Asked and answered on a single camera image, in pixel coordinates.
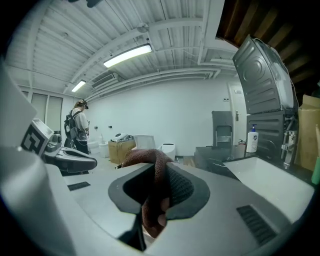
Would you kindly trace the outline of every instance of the brown cloth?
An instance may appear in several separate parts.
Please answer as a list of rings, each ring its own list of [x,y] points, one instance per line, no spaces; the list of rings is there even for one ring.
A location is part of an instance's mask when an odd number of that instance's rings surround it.
[[[122,163],[122,167],[139,163],[155,164],[153,189],[142,206],[142,224],[153,238],[156,238],[164,229],[164,227],[158,223],[158,216],[164,213],[160,207],[161,201],[169,195],[168,188],[164,181],[167,162],[173,162],[173,160],[160,150],[135,149],[125,155]]]

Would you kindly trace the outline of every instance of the dark ceiling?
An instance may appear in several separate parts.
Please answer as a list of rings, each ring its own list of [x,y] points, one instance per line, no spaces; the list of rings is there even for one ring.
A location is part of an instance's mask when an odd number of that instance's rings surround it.
[[[250,34],[275,48],[301,103],[320,80],[318,16],[309,1],[225,0],[217,36],[240,47]]]

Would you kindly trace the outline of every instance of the ceiling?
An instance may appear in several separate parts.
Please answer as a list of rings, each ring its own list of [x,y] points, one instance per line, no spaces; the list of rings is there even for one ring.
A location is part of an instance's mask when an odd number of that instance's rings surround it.
[[[265,2],[102,0],[89,8],[86,0],[43,0],[16,29],[5,61],[22,87],[94,100],[159,80],[234,77],[232,57],[250,34],[279,52],[297,94],[303,94],[303,82],[319,80],[314,56],[306,53],[299,27],[283,6]],[[137,29],[141,23],[148,32]],[[146,43],[151,53],[108,69],[103,65]],[[114,73],[118,80],[104,82]],[[71,92],[80,80],[86,84]]]
[[[319,88],[319,24],[312,3],[288,0],[225,0],[217,36],[240,47],[250,34],[275,48],[294,83],[298,100]]]
[[[5,61],[22,87],[79,97],[92,95],[92,85],[112,73],[132,81],[131,88],[160,79],[234,76],[232,57],[237,48],[215,38],[223,3],[103,0],[88,8],[86,0],[40,1],[13,34]],[[141,23],[148,24],[148,32],[137,30]],[[201,45],[206,38],[219,42],[207,48],[205,43]],[[151,53],[109,69],[103,65],[112,55],[146,43],[151,44]],[[149,74],[157,76],[134,82]],[[76,93],[71,92],[80,80],[87,83]],[[122,84],[124,90],[127,82]]]

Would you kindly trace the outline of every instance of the soap bottle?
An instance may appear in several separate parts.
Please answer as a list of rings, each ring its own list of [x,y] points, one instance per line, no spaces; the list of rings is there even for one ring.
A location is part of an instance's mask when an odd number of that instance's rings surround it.
[[[252,125],[251,131],[248,132],[248,139],[246,143],[246,151],[248,153],[254,153],[258,147],[259,133],[256,132],[255,124]]]

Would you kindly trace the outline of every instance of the trash can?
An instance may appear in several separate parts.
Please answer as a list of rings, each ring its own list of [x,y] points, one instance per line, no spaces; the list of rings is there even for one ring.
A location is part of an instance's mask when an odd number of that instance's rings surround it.
[[[102,158],[108,158],[109,157],[109,148],[108,148],[108,143],[103,142],[99,144],[99,150],[100,150],[100,155]]]

